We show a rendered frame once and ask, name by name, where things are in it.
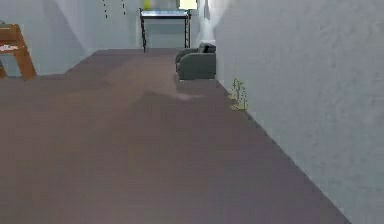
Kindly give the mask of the small green house plant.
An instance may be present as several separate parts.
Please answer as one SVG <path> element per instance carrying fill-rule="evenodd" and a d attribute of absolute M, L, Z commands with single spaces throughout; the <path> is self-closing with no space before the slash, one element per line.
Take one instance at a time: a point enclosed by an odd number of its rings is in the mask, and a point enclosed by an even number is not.
<path fill-rule="evenodd" d="M 234 102 L 232 110 L 246 111 L 248 109 L 247 92 L 243 82 L 235 78 L 229 90 L 228 98 Z"/>

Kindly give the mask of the dark cushion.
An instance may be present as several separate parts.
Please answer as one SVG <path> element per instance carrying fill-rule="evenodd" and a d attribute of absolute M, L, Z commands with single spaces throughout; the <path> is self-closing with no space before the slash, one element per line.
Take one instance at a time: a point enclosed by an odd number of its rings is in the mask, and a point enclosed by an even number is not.
<path fill-rule="evenodd" d="M 202 42 L 198 47 L 199 53 L 215 53 L 216 46 L 211 43 Z"/>

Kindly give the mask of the bright window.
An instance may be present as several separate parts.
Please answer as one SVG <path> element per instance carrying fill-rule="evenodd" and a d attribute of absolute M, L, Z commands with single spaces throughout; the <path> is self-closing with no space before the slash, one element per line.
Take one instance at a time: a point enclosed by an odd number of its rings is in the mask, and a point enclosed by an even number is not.
<path fill-rule="evenodd" d="M 180 0 L 179 8 L 183 10 L 195 10 L 197 9 L 197 0 Z"/>

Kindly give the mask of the brown wooden shelf unit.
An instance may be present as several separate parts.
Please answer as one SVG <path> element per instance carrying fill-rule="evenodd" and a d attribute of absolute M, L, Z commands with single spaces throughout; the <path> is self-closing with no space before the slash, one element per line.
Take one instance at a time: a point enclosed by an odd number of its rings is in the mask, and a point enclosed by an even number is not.
<path fill-rule="evenodd" d="M 18 24 L 0 24 L 0 54 L 12 54 L 24 80 L 37 75 L 27 44 Z"/>

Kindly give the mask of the black metal frame table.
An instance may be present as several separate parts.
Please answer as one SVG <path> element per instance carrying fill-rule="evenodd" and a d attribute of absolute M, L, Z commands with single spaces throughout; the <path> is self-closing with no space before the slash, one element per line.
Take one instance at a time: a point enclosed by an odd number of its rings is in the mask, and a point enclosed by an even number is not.
<path fill-rule="evenodd" d="M 182 19 L 184 21 L 184 47 L 191 47 L 191 11 L 190 10 L 155 10 L 155 9 L 139 9 L 139 18 L 141 26 L 141 39 L 143 52 L 147 50 L 145 20 L 146 19 Z"/>

